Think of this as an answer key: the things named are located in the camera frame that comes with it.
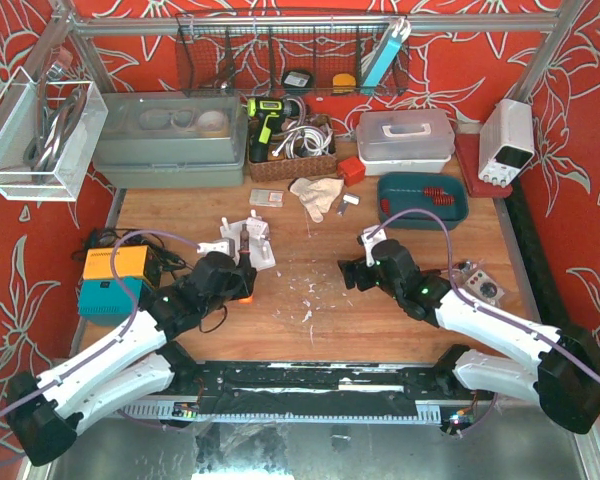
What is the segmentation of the black orange screwdriver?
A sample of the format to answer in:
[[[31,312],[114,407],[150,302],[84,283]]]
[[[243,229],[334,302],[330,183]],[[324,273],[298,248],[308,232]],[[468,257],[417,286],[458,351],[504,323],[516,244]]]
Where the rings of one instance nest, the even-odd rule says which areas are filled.
[[[251,304],[253,302],[253,291],[257,273],[251,265],[250,239],[245,223],[242,224],[240,231],[238,269],[244,280],[242,297],[238,299],[238,302],[241,304]]]

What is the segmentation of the white peg fixture board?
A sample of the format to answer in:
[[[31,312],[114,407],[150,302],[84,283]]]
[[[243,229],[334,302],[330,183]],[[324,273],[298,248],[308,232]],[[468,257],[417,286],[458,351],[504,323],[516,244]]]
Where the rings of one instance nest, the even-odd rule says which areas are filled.
[[[236,259],[239,259],[241,253],[248,252],[251,266],[258,272],[276,266],[269,223],[255,210],[251,210],[250,215],[241,221],[230,222],[223,217],[220,235],[234,241]]]

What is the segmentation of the red large spring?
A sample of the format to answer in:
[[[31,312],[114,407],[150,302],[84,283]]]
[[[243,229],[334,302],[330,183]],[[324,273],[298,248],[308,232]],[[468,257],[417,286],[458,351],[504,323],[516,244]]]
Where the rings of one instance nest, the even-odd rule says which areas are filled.
[[[436,195],[431,198],[435,206],[451,206],[455,203],[453,195]]]

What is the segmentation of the white plug adapter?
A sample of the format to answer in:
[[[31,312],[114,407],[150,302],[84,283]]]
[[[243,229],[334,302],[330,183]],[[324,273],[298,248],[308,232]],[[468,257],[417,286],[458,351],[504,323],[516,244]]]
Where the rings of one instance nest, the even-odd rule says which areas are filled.
[[[250,242],[261,246],[269,240],[269,224],[260,217],[249,217],[245,221]]]

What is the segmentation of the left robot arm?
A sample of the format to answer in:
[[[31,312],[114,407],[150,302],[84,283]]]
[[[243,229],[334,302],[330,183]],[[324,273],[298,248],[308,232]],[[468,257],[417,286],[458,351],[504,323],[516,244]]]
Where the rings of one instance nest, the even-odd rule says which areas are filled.
[[[156,290],[140,309],[75,357],[7,383],[6,422],[34,466],[63,455],[93,424],[127,404],[195,377],[180,335],[252,295],[250,254],[212,251],[190,274]]]

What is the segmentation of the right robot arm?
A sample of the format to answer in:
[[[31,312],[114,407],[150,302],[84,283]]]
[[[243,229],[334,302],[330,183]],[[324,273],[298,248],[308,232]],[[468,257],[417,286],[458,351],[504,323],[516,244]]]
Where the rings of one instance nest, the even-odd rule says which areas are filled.
[[[469,390],[486,390],[538,405],[554,423],[587,433],[600,415],[600,347],[586,329],[538,324],[472,298],[451,281],[421,271],[394,239],[338,263],[349,289],[377,287],[411,318],[460,333],[497,351],[465,349],[451,374]]]

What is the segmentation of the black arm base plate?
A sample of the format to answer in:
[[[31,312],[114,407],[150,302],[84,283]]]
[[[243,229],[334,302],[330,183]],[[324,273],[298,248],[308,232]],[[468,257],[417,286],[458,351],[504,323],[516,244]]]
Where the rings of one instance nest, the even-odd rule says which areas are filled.
[[[435,367],[403,364],[206,362],[160,392],[184,412],[261,418],[404,417],[420,405],[468,406],[493,398]]]

